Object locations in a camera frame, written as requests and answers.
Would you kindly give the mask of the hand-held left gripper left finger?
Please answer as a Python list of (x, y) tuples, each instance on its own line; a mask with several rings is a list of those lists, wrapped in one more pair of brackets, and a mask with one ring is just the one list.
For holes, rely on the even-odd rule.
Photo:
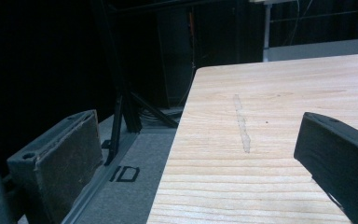
[(7, 159), (30, 224), (61, 224), (102, 162), (97, 113), (69, 116)]

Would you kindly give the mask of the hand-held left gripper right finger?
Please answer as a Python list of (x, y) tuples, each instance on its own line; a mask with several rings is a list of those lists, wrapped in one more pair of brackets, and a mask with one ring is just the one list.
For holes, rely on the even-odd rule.
[(358, 224), (358, 130), (324, 115), (303, 115), (294, 158), (340, 208)]

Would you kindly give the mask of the black metal tripod stand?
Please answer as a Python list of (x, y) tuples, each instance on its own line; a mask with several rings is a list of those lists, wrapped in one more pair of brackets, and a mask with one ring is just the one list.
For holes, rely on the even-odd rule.
[(168, 127), (177, 128), (178, 123), (148, 103), (139, 94), (131, 91), (129, 82), (124, 76), (121, 59), (118, 55), (116, 39), (112, 31), (113, 22), (108, 17), (107, 0), (90, 0), (90, 4), (99, 37), (103, 44), (110, 75), (114, 81), (117, 92), (111, 137), (110, 140), (106, 142), (108, 155), (104, 165), (109, 166), (119, 152), (122, 121), (125, 121), (130, 134), (137, 134), (142, 130), (141, 119), (135, 109), (135, 103), (144, 106), (152, 115), (161, 120)]

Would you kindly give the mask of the strip of clear tape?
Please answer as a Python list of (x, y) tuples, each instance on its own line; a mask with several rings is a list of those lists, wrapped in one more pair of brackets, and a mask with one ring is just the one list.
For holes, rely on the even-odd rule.
[(243, 115), (243, 107), (242, 107), (242, 103), (241, 103), (241, 98), (238, 94), (235, 94), (233, 96), (233, 102), (235, 105), (235, 111), (236, 111), (237, 122), (238, 122), (239, 130), (240, 130), (242, 147), (243, 147), (243, 150), (245, 153), (249, 153), (251, 139), (250, 139), (249, 134), (247, 133), (246, 119), (245, 119), (245, 116)]

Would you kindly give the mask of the black curtain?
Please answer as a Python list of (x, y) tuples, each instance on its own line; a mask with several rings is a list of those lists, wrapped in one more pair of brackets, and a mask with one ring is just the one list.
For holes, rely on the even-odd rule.
[(90, 0), (0, 0), (0, 175), (67, 116), (115, 98)]

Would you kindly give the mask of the white metal stand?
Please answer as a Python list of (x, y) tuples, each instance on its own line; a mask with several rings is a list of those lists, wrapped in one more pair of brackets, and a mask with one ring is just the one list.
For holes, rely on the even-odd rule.
[(249, 0), (265, 9), (263, 60), (358, 52), (358, 0)]

